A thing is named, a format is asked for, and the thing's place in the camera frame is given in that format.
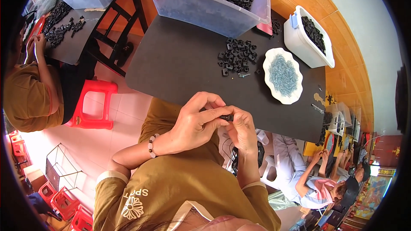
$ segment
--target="yellow table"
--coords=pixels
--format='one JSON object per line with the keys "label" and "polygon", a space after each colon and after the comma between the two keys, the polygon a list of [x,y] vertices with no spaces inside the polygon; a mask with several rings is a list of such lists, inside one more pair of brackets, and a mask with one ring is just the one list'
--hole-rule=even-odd
{"label": "yellow table", "polygon": [[[324,99],[324,100],[325,100],[326,106],[330,105],[330,104],[328,103],[328,100],[326,100],[326,99]],[[337,103],[337,101],[333,98],[332,101],[331,101],[331,104],[335,104],[335,103]],[[326,130],[326,139],[327,139],[327,137],[328,137],[329,134],[331,134],[331,132],[328,131],[328,130]],[[345,130],[344,130],[344,134],[343,134],[343,136],[342,136],[342,141],[343,141],[343,142],[344,142],[346,136],[347,136],[347,134],[345,133]],[[304,151],[303,151],[302,155],[304,155],[304,156],[313,156],[315,151],[317,151],[317,150],[323,150],[324,147],[325,147],[325,145],[316,146],[315,143],[306,142],[305,145],[304,145]],[[338,146],[338,144],[337,144],[337,145],[336,145],[335,152],[334,152],[334,157],[337,156],[337,154],[338,154],[339,151],[340,151],[340,148],[339,148],[339,146]]]}

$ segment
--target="blue handle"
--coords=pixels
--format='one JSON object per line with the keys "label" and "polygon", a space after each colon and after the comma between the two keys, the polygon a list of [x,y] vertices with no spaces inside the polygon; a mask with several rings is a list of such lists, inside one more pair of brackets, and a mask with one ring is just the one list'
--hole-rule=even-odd
{"label": "blue handle", "polygon": [[293,27],[293,28],[298,27],[297,13],[294,13],[294,15],[290,15],[290,24],[291,24],[291,27]]}

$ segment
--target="orange wall trim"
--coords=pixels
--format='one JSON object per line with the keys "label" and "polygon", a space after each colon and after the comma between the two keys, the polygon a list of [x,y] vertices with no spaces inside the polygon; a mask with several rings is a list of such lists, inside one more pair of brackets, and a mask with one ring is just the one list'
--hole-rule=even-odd
{"label": "orange wall trim", "polygon": [[[157,10],[152,0],[141,0],[147,24],[150,25]],[[117,3],[130,14],[134,13],[131,0],[117,0]],[[335,68],[326,67],[326,90],[338,102],[348,107],[361,107],[361,127],[364,132],[373,132],[374,106],[367,69],[360,49],[350,28],[334,5],[332,0],[271,0],[271,8],[288,19],[297,5],[305,8],[326,30],[335,59]],[[116,12],[107,13],[99,28],[108,28]],[[122,31],[126,20],[120,19],[113,27]],[[139,22],[131,29],[131,33],[143,36]]]}

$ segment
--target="hand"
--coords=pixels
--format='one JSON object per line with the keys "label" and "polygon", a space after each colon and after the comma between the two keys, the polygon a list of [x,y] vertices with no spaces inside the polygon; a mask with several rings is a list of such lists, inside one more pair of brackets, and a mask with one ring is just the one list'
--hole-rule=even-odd
{"label": "hand", "polygon": [[254,121],[251,114],[243,111],[235,106],[232,107],[234,120],[230,125],[226,126],[226,130],[239,152],[258,153],[257,134],[254,127]]}
{"label": "hand", "polygon": [[337,154],[337,159],[340,160],[343,156],[343,151],[339,151]]}
{"label": "hand", "polygon": [[232,112],[232,109],[225,105],[219,95],[196,93],[181,108],[176,124],[169,132],[173,147],[170,153],[197,148],[207,143],[217,128],[229,125],[227,121],[219,118]]}
{"label": "hand", "polygon": [[330,155],[330,153],[329,153],[328,149],[324,149],[323,150],[323,163],[328,162],[329,155]]}
{"label": "hand", "polygon": [[344,151],[342,152],[342,157],[343,157],[343,158],[347,158],[347,155],[348,155],[348,150],[344,150]]}
{"label": "hand", "polygon": [[314,152],[314,156],[312,157],[311,164],[316,164],[320,160],[322,155],[323,155],[323,151]]}
{"label": "hand", "polygon": [[46,39],[44,38],[44,34],[40,33],[34,38],[34,52],[36,54],[36,57],[38,54],[44,55],[45,48],[46,48]]}
{"label": "hand", "polygon": [[26,46],[26,60],[25,63],[26,64],[30,64],[33,61],[36,60],[36,58],[34,57],[34,38],[36,36],[31,37],[28,42],[27,42],[27,46]]}

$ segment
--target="plate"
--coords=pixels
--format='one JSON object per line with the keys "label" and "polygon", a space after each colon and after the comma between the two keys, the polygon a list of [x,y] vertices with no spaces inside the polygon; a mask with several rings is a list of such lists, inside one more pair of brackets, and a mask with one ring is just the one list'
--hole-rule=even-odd
{"label": "plate", "polygon": [[350,144],[350,138],[348,136],[346,136],[345,140],[342,144],[342,150],[347,150],[348,149],[348,144]]}
{"label": "plate", "polygon": [[46,17],[43,15],[42,17],[40,17],[40,19],[38,19],[36,25],[34,25],[33,30],[30,33],[29,38],[33,37],[33,36],[37,36],[38,34],[41,33],[41,31],[43,30],[43,25],[44,25],[44,20],[46,19]]}
{"label": "plate", "polygon": [[327,149],[329,152],[332,151],[332,148],[334,146],[334,134],[330,133],[326,139],[325,144],[325,149]]}
{"label": "plate", "polygon": [[[280,91],[275,90],[274,84],[270,82],[270,66],[271,63],[275,60],[277,54],[283,55],[285,61],[291,61],[294,65],[295,73],[298,76],[297,80],[297,89],[291,94],[291,96],[283,96]],[[285,51],[282,48],[272,48],[265,53],[265,60],[263,62],[264,69],[264,81],[265,84],[270,88],[271,95],[279,100],[281,104],[290,105],[300,99],[302,93],[302,74],[300,73],[300,65],[294,60],[293,55],[290,52]]]}

